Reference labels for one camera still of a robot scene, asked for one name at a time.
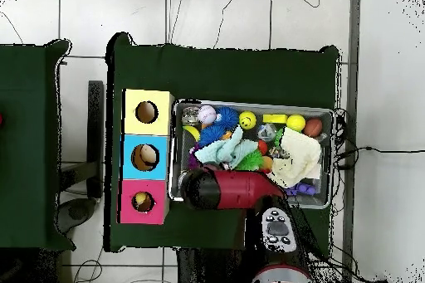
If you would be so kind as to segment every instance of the purple toy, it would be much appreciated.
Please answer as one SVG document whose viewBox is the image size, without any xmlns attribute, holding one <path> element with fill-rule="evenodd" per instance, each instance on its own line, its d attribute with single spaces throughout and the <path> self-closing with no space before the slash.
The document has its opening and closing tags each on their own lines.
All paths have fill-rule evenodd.
<svg viewBox="0 0 425 283">
<path fill-rule="evenodd" d="M 298 183 L 294 187 L 285 188 L 285 193 L 289 197 L 294 197 L 299 194 L 315 195 L 315 186 Z"/>
<path fill-rule="evenodd" d="M 195 152 L 199 150 L 199 144 L 195 143 L 195 146 L 189 150 L 189 159 L 188 159 L 188 168 L 196 169 L 199 167 L 200 163 L 195 156 Z"/>
</svg>

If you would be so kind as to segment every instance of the cube box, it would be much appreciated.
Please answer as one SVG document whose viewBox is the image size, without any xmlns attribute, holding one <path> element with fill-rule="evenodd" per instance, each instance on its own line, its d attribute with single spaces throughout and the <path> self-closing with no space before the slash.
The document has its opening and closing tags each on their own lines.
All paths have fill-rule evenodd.
<svg viewBox="0 0 425 283">
<path fill-rule="evenodd" d="M 118 223 L 164 224 L 169 211 L 167 182 L 173 100 L 167 91 L 123 90 Z M 136 168 L 131 161 L 132 154 L 140 154 L 140 145 L 155 150 L 155 165 L 147 162 L 149 170 Z M 133 206 L 137 193 L 147 193 L 154 200 L 150 211 L 140 212 Z"/>
</svg>

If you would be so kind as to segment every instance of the pink box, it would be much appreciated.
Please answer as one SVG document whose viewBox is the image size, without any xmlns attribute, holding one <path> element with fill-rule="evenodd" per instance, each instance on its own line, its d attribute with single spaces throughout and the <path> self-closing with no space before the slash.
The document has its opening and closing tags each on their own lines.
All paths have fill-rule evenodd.
<svg viewBox="0 0 425 283">
<path fill-rule="evenodd" d="M 138 212 L 131 199 L 138 192 L 147 192 L 154 199 L 154 207 L 148 212 Z M 118 223 L 164 224 L 169 211 L 167 182 L 148 179 L 125 179 L 122 182 L 120 221 Z"/>
</svg>

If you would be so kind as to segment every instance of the red ball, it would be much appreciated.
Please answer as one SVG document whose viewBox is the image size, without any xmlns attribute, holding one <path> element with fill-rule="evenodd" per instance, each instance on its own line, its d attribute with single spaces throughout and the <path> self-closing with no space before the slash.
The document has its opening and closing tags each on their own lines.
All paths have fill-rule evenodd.
<svg viewBox="0 0 425 283">
<path fill-rule="evenodd" d="M 309 119 L 305 123 L 305 127 L 303 129 L 303 133 L 309 137 L 317 137 L 322 131 L 322 121 L 320 119 Z"/>
<path fill-rule="evenodd" d="M 264 156 L 265 154 L 267 154 L 268 148 L 264 140 L 258 140 L 258 149 L 260 150 L 261 155 Z"/>
</svg>

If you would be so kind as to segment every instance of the yellow box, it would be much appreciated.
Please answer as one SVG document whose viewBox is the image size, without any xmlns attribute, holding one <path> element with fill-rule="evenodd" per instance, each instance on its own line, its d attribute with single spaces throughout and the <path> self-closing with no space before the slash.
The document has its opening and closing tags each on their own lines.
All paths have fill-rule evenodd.
<svg viewBox="0 0 425 283">
<path fill-rule="evenodd" d="M 173 96 L 168 91 L 125 90 L 125 133 L 169 135 Z"/>
</svg>

